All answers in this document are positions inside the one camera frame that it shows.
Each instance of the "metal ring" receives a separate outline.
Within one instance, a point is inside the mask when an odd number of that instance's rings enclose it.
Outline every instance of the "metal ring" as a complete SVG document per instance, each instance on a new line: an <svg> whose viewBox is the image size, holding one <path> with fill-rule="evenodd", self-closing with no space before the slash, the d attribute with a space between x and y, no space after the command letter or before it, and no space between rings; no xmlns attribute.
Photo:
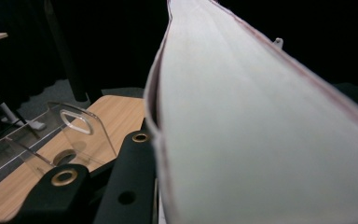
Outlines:
<svg viewBox="0 0 358 224"><path fill-rule="evenodd" d="M64 180L60 180L60 175L69 174L69 178L65 178ZM56 187L68 185L77 178L77 171L75 169L62 170L58 172L55 176L51 178L51 184Z"/></svg>
<svg viewBox="0 0 358 224"><path fill-rule="evenodd" d="M53 160L53 164L56 166L68 163L69 161L71 161L73 158L71 158L71 156L74 158L76 157L76 151L74 151L73 149L66 149L61 151L60 153L58 153Z"/></svg>
<svg viewBox="0 0 358 224"><path fill-rule="evenodd" d="M132 137L132 141L136 143L143 143L146 142L147 140L149 140L149 135L145 133L137 133Z"/></svg>

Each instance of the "transparent plastic piece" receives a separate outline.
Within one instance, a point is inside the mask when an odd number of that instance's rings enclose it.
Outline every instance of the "transparent plastic piece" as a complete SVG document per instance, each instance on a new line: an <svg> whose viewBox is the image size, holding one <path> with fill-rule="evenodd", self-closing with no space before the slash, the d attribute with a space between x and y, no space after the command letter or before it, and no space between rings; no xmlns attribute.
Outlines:
<svg viewBox="0 0 358 224"><path fill-rule="evenodd" d="M48 170L66 163L89 171L117 156L101 120L88 110L48 102L47 112L0 140L0 222L12 219L28 192Z"/></svg>

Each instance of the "screw hole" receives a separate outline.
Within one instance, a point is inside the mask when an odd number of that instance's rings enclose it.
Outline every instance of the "screw hole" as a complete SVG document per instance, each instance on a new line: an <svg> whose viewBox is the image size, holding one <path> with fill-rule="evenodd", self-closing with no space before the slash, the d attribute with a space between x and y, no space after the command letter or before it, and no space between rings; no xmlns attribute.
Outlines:
<svg viewBox="0 0 358 224"><path fill-rule="evenodd" d="M149 136L145 133L138 133L132 137L132 141L137 143L145 142L149 139Z"/></svg>
<svg viewBox="0 0 358 224"><path fill-rule="evenodd" d="M73 160L76 157L76 152L73 149L66 149L54 158L53 164L56 166L61 166L64 164L69 163L71 160Z"/></svg>
<svg viewBox="0 0 358 224"><path fill-rule="evenodd" d="M74 182L77 178L75 169L62 170L51 179L51 184L56 187L65 186Z"/></svg>
<svg viewBox="0 0 358 224"><path fill-rule="evenodd" d="M133 191L125 191L118 196L118 201L121 204L130 204L135 202L135 198L135 193Z"/></svg>

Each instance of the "black background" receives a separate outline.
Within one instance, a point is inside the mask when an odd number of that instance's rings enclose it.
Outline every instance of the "black background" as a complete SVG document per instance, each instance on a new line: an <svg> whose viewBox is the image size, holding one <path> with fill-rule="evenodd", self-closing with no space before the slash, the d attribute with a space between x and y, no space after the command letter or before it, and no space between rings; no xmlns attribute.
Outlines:
<svg viewBox="0 0 358 224"><path fill-rule="evenodd" d="M220 0L330 83L358 85L358 1Z"/></svg>

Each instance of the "brass grommet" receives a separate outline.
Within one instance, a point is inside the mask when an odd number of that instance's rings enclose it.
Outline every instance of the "brass grommet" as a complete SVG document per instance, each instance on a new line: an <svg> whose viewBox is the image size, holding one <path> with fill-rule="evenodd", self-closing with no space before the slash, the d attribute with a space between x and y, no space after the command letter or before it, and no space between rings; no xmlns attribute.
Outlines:
<svg viewBox="0 0 358 224"><path fill-rule="evenodd" d="M65 179L60 179L61 175L70 175ZM51 178L51 184L56 187L68 185L77 178L77 171L75 169L67 169L59 171L55 176Z"/></svg>
<svg viewBox="0 0 358 224"><path fill-rule="evenodd" d="M145 133L137 133L132 137L132 141L136 143L143 143L146 142L147 140L149 140L149 135Z"/></svg>
<svg viewBox="0 0 358 224"><path fill-rule="evenodd" d="M66 149L54 157L53 164L60 166L69 163L74 157L76 157L76 152L73 149Z"/></svg>

